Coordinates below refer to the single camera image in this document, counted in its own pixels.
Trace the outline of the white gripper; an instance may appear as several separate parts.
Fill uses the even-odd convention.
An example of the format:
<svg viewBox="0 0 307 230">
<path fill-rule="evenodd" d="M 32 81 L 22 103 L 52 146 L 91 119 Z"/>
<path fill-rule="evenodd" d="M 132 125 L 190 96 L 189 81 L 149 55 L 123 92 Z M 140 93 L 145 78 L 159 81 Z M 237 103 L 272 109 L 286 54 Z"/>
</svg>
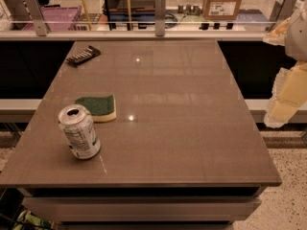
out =
<svg viewBox="0 0 307 230">
<path fill-rule="evenodd" d="M 307 1 L 300 2 L 291 18 L 282 21 L 263 37 L 273 46 L 285 46 L 286 54 L 307 61 Z M 264 124 L 280 128 L 287 124 L 307 102 L 307 63 L 297 62 L 291 69 L 281 68 L 276 75 Z"/>
</svg>

